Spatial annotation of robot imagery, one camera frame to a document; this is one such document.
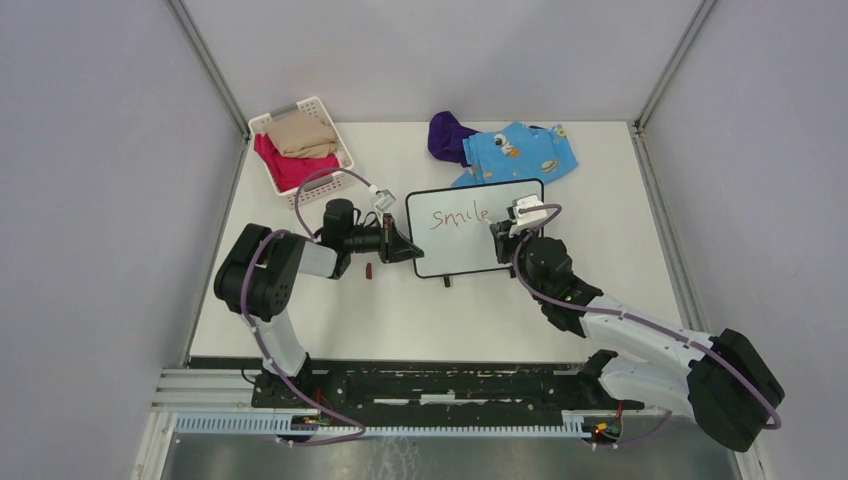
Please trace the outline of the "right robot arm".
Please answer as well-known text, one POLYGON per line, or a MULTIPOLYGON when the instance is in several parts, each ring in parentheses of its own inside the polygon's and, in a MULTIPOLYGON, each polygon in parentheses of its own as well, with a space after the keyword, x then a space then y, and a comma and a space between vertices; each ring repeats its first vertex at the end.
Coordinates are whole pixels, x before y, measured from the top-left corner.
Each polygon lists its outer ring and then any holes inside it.
POLYGON ((488 227, 498 262, 511 266, 550 324, 608 344, 577 382, 585 405, 602 408, 615 399, 657 406, 687 416, 736 452, 748 451, 762 431, 781 428, 785 391, 744 334, 711 335, 628 310, 574 273, 563 241, 515 220, 488 227))

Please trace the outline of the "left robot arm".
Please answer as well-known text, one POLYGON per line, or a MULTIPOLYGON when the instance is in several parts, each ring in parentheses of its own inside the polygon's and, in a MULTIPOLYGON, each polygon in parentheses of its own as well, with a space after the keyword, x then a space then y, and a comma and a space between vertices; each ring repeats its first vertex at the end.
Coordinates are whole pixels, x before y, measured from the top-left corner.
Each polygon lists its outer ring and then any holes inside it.
POLYGON ((215 275, 215 297, 244 319, 262 353, 263 368, 279 377, 276 394, 290 407, 306 405, 314 394, 313 379, 301 372, 309 355, 288 312, 297 277, 337 280, 354 254, 375 253, 384 264, 425 256, 398 230, 391 214, 360 225, 355 222, 355 212, 347 199, 329 201, 316 241, 249 223, 215 275))

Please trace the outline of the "whiteboard with black frame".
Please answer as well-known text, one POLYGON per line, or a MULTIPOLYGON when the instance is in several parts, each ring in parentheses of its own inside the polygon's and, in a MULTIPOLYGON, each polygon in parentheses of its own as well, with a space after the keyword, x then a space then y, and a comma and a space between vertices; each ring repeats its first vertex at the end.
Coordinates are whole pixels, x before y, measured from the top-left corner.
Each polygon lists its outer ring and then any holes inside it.
POLYGON ((493 237, 482 218, 507 220, 514 201, 529 195, 543 199, 543 183, 533 179, 408 194, 410 237, 425 253, 414 261, 415 274, 426 279, 506 269, 507 264, 496 260, 493 237))

